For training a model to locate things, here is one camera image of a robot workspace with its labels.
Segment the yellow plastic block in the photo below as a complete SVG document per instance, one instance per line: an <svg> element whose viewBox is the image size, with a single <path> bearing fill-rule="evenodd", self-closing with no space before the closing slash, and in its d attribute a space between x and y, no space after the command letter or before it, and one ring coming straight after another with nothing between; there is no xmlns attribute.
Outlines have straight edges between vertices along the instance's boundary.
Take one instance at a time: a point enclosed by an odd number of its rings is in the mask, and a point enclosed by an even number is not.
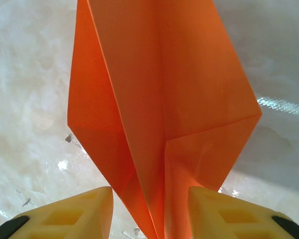
<svg viewBox="0 0 299 239"><path fill-rule="evenodd" d="M193 239L293 239L272 216L287 216L237 198L190 187L188 213Z"/></svg>
<svg viewBox="0 0 299 239"><path fill-rule="evenodd" d="M9 239L108 239L113 215L111 187L101 187L25 213Z"/></svg>

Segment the white surface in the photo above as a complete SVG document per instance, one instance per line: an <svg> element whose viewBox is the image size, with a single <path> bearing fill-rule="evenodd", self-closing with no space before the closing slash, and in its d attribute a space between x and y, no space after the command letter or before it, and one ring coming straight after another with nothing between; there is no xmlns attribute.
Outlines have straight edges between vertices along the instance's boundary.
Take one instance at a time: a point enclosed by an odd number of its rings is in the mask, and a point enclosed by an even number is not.
<svg viewBox="0 0 299 239"><path fill-rule="evenodd" d="M221 190L299 223L299 0L215 2L264 113ZM0 224L107 184L65 141L75 9L0 0ZM135 224L115 200L110 238L126 239Z"/></svg>

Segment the orange origami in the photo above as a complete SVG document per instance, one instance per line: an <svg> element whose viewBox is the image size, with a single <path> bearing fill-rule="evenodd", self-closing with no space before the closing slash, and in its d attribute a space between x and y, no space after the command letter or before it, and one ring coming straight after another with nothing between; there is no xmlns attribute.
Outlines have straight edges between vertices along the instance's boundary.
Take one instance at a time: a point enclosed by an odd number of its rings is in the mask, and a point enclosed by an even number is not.
<svg viewBox="0 0 299 239"><path fill-rule="evenodd" d="M188 239L261 115L212 0L78 0L68 124L149 239Z"/></svg>

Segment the black rubber pad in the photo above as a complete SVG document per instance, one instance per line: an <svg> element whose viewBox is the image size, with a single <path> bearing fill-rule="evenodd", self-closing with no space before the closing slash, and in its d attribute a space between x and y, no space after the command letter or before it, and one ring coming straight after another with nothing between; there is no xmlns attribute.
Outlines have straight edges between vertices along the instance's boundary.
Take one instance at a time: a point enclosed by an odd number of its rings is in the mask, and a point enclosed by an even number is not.
<svg viewBox="0 0 299 239"><path fill-rule="evenodd" d="M28 216L21 216L3 223L0 226L0 239L8 239L16 231L18 231L27 221L30 220Z"/></svg>
<svg viewBox="0 0 299 239"><path fill-rule="evenodd" d="M288 219L273 216L272 219L295 239L299 239L299 225Z"/></svg>

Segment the folded paper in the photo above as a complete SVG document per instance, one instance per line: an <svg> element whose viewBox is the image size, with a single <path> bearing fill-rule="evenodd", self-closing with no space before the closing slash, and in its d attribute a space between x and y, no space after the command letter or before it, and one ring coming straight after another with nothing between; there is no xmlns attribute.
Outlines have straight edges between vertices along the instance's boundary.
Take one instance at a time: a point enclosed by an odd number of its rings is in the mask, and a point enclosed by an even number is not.
<svg viewBox="0 0 299 239"><path fill-rule="evenodd" d="M149 239L188 239L261 115L212 0L78 0L68 124Z"/></svg>

